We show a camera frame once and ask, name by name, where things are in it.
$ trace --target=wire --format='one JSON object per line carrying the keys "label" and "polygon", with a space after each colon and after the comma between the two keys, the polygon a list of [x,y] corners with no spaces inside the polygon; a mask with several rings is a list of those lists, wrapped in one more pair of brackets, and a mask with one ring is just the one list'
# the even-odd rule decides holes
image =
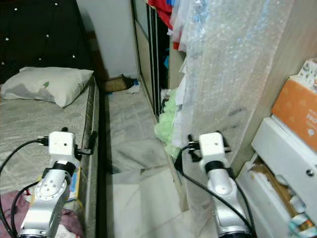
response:
{"label": "wire", "polygon": [[250,218],[250,221],[251,221],[251,226],[252,226],[252,230],[253,230],[253,236],[256,238],[257,237],[257,233],[256,233],[256,226],[254,224],[254,219],[253,219],[253,215],[252,215],[252,211],[251,211],[251,208],[250,208],[250,205],[249,205],[249,202],[247,200],[247,197],[246,195],[244,194],[243,190],[241,189],[241,187],[239,186],[239,184],[236,182],[237,184],[237,188],[238,190],[240,191],[242,197],[243,197],[243,200],[247,206],[247,210],[248,210],[248,214],[249,214],[249,218]]}
{"label": "wire", "polygon": [[17,200],[19,199],[19,197],[21,196],[21,194],[28,190],[29,188],[37,185],[40,181],[37,181],[37,182],[34,182],[30,185],[27,185],[26,187],[24,187],[21,191],[18,192],[18,194],[15,196],[14,200],[13,200],[13,203],[12,203],[12,206],[11,206],[11,227],[12,227],[12,231],[14,233],[15,236],[18,235],[18,232],[16,230],[16,227],[15,227],[15,221],[14,221],[14,213],[15,213],[15,206],[16,206],[16,202]]}
{"label": "wire", "polygon": [[187,180],[189,180],[190,182],[192,182],[193,184],[197,185],[198,187],[200,187],[201,189],[203,189],[204,191],[206,191],[207,193],[209,193],[211,196],[214,196],[215,198],[217,198],[220,202],[222,202],[224,205],[226,205],[228,208],[230,208],[235,214],[237,214],[237,216],[245,223],[245,225],[248,227],[248,229],[250,230],[250,232],[254,235],[256,234],[255,229],[250,225],[249,221],[240,213],[238,212],[233,206],[231,206],[230,203],[228,203],[226,200],[224,200],[222,197],[218,196],[216,193],[214,193],[213,191],[209,190],[206,186],[202,185],[201,183],[199,183],[198,181],[192,179],[191,177],[187,176],[184,172],[183,172],[183,166],[181,165],[182,163],[182,152],[186,149],[190,148],[190,145],[185,146],[184,148],[182,148],[180,150],[180,152],[178,153],[177,159],[175,161],[175,168],[183,175],[184,178],[186,178]]}
{"label": "wire", "polygon": [[[1,164],[0,166],[0,176],[2,173],[3,168],[5,167],[5,165],[8,163],[8,161],[11,159],[11,157],[18,151],[20,150],[22,147],[31,144],[31,143],[37,143],[38,140],[30,140],[28,142],[23,143],[22,145],[18,146],[15,150],[13,150],[11,152],[11,154],[9,154],[9,156],[5,159],[5,161]],[[9,226],[9,223],[7,222],[4,212],[3,212],[3,208],[2,208],[2,203],[1,203],[1,197],[0,197],[0,219],[2,220],[2,223],[6,229],[6,231],[8,232],[8,234],[11,236],[11,238],[16,238],[16,236],[14,235],[11,227]]]}

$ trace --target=bubble wrap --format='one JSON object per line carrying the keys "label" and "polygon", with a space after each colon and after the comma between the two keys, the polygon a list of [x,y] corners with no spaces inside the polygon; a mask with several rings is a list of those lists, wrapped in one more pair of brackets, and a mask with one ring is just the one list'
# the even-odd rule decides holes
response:
{"label": "bubble wrap", "polygon": [[[187,135],[220,130],[234,159],[264,89],[284,32],[292,0],[195,0],[187,35],[186,91],[182,105],[183,144]],[[184,171],[207,178],[184,154]],[[194,232],[211,215],[210,197],[186,182]]]}

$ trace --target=tufted headboard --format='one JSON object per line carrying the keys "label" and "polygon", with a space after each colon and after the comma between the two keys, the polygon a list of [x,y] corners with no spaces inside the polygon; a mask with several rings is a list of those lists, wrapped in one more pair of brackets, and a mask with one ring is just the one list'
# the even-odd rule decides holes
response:
{"label": "tufted headboard", "polygon": [[76,0],[0,0],[0,84],[25,66],[93,69]]}

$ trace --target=drawer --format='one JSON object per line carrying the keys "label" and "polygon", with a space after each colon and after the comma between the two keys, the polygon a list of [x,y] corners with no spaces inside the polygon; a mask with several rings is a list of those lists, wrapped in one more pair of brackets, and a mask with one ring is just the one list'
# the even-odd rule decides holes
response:
{"label": "drawer", "polygon": [[276,176],[283,177],[306,205],[306,214],[317,224],[317,155],[290,129],[265,118],[252,146]]}
{"label": "drawer", "polygon": [[250,204],[258,238],[288,238],[291,217],[265,175],[250,170],[252,166],[245,163],[237,182]]}

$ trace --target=tiled floor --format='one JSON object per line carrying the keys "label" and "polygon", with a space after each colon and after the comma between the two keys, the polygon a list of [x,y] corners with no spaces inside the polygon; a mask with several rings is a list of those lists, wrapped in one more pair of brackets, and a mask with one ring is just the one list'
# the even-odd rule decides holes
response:
{"label": "tiled floor", "polygon": [[[142,91],[108,96],[112,175],[107,183],[109,238],[194,238],[190,212],[179,197],[154,119]],[[217,237],[213,223],[200,238]]]}

